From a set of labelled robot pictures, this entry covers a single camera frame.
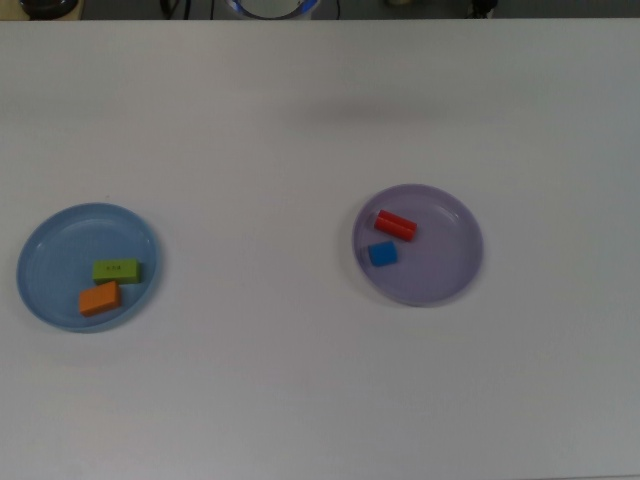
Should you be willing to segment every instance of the orange block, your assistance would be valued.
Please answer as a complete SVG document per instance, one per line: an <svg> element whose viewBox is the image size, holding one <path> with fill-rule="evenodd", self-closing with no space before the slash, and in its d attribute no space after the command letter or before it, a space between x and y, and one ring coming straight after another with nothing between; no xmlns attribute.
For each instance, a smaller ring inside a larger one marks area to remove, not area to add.
<svg viewBox="0 0 640 480"><path fill-rule="evenodd" d="M120 287L117 282L104 283L80 292L80 313L85 317L107 312L120 306Z"/></svg>

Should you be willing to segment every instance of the blue cube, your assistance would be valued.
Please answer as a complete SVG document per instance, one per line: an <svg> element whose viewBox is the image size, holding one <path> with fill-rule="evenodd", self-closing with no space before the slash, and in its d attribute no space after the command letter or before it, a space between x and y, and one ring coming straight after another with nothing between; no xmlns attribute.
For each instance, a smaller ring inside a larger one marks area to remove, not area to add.
<svg viewBox="0 0 640 480"><path fill-rule="evenodd" d="M369 259L374 267L384 267L398 261L398 252L393 242L376 243L369 245Z"/></svg>

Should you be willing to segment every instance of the plate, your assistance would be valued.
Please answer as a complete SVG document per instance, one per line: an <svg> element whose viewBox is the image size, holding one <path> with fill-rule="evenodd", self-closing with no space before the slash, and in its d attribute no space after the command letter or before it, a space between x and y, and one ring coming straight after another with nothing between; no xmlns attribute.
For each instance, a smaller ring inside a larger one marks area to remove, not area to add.
<svg viewBox="0 0 640 480"><path fill-rule="evenodd" d="M418 224L411 242L373 228L378 212L387 210ZM398 262L374 267L367 247L393 241ZM365 276L389 298L428 306L461 293L482 264L478 222L454 196L427 185L398 185L375 195L353 226L353 253Z"/></svg>
<svg viewBox="0 0 640 480"><path fill-rule="evenodd" d="M121 286L122 305L83 317L78 295L95 286L94 260L136 258L141 283ZM18 260L18 291L24 304L53 326L90 332L130 318L149 299L159 277L158 242L133 212L106 203L88 203L63 210L31 234Z"/></svg>

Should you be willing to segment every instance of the table surface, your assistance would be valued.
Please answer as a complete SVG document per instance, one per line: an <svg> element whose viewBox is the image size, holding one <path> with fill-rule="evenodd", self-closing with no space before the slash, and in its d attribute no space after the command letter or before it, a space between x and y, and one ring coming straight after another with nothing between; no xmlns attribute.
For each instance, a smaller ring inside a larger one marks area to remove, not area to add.
<svg viewBox="0 0 640 480"><path fill-rule="evenodd" d="M71 12L56 20L80 20L84 0L78 0L78 5ZM29 20L29 15L24 13L19 0L0 0L0 20Z"/></svg>
<svg viewBox="0 0 640 480"><path fill-rule="evenodd" d="M0 471L476 480L640 472L640 23L0 28ZM475 214L480 278L394 304L377 191ZM21 303L45 218L106 201L165 269L128 323Z"/></svg>

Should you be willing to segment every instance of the block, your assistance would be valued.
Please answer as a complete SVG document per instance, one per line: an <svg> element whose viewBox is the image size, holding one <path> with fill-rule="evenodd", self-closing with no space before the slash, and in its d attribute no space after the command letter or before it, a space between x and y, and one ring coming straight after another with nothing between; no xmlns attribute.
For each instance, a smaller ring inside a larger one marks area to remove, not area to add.
<svg viewBox="0 0 640 480"><path fill-rule="evenodd" d="M85 317L97 315L120 306L120 286L109 282L80 292L78 307Z"/></svg>
<svg viewBox="0 0 640 480"><path fill-rule="evenodd" d="M407 220L406 218L394 215L391 212L387 212L386 210L380 210L374 227L377 230L410 242L416 234L418 224Z"/></svg>
<svg viewBox="0 0 640 480"><path fill-rule="evenodd" d="M376 243L369 245L369 259L374 267L384 267L398 261L398 252L393 242Z"/></svg>
<svg viewBox="0 0 640 480"><path fill-rule="evenodd" d="M97 285L115 280L120 285L140 283L140 264L135 258L96 260L93 262L93 281Z"/></svg>

